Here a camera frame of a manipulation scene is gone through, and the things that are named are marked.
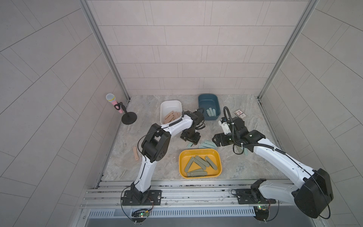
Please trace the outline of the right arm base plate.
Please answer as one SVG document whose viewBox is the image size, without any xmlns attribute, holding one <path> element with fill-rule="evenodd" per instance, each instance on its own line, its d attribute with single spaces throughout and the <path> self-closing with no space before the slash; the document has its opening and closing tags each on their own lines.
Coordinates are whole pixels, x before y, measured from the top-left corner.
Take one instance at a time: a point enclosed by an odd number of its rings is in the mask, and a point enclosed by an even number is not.
<svg viewBox="0 0 363 227">
<path fill-rule="evenodd" d="M 243 204 L 276 204 L 277 201 L 274 199 L 266 199 L 261 195 L 256 195 L 251 189 L 232 189 L 231 194 L 238 200 L 239 205 Z"/>
</svg>

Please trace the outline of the olive knife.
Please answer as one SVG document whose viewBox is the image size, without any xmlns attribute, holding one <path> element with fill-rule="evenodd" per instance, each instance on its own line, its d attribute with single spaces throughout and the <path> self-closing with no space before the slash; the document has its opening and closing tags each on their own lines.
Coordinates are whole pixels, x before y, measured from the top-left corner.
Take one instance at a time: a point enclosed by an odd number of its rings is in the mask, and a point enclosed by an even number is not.
<svg viewBox="0 0 363 227">
<path fill-rule="evenodd" d="M 197 164 L 197 165 L 199 165 L 203 170 L 206 170 L 207 169 L 207 167 L 210 167 L 210 164 L 207 162 L 207 161 L 205 161 L 205 160 L 203 160 L 201 157 L 199 157 L 199 156 L 195 156 L 194 157 L 194 162 Z"/>
<path fill-rule="evenodd" d="M 203 176 L 207 176 L 208 173 L 207 171 L 191 171 L 187 173 L 187 177 L 203 177 Z"/>
<path fill-rule="evenodd" d="M 205 157 L 205 160 L 209 163 L 209 165 L 214 169 L 214 170 L 218 170 L 217 165 L 208 157 Z"/>
<path fill-rule="evenodd" d="M 185 167 L 185 169 L 184 169 L 184 172 L 185 172 L 185 173 L 188 173 L 188 171 L 189 171 L 189 169 L 190 169 L 191 165 L 193 164 L 194 160 L 195 160 L 195 158 L 194 158 L 194 157 L 192 157 L 192 158 L 189 160 L 189 162 L 187 163 L 187 165 L 186 165 L 186 167 Z"/>
</svg>

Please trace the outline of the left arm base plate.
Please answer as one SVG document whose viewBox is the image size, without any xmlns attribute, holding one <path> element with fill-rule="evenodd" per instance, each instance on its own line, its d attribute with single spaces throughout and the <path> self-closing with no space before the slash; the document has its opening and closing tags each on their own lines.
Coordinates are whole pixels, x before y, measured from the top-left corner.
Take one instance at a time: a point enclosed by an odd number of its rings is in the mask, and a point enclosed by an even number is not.
<svg viewBox="0 0 363 227">
<path fill-rule="evenodd" d="M 162 190 L 149 190 L 144 193 L 139 191 L 127 190 L 121 197 L 122 206 L 151 206 L 160 205 Z"/>
</svg>

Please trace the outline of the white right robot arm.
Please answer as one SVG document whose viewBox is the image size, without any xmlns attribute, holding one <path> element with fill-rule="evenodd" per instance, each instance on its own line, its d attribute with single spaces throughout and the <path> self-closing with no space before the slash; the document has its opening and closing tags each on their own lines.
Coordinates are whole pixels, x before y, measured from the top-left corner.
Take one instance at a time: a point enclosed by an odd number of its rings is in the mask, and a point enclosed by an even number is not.
<svg viewBox="0 0 363 227">
<path fill-rule="evenodd" d="M 251 196 L 254 202 L 267 199 L 294 204 L 310 218 L 318 218 L 333 200 L 330 175 L 323 169 L 315 170 L 292 158 L 279 149 L 261 132 L 248 131 L 244 121 L 235 117 L 222 117 L 218 124 L 223 132 L 214 135 L 212 141 L 218 147 L 228 145 L 245 148 L 261 156 L 279 169 L 292 182 L 291 185 L 273 183 L 259 179 L 251 185 Z"/>
</svg>

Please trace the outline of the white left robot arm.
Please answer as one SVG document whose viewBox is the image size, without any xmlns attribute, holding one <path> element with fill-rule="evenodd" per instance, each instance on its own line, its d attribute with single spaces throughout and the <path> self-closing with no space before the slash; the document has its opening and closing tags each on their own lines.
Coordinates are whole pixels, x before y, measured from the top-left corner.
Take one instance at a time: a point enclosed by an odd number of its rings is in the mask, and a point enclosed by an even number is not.
<svg viewBox="0 0 363 227">
<path fill-rule="evenodd" d="M 203 129 L 204 109 L 194 112 L 183 111 L 181 117 L 168 124 L 153 124 L 143 137 L 141 144 L 143 155 L 142 164 L 137 179 L 131 184 L 131 190 L 144 194 L 151 187 L 151 179 L 158 161 L 167 153 L 170 140 L 181 134 L 181 139 L 197 144 L 201 136 L 198 130 Z"/>
</svg>

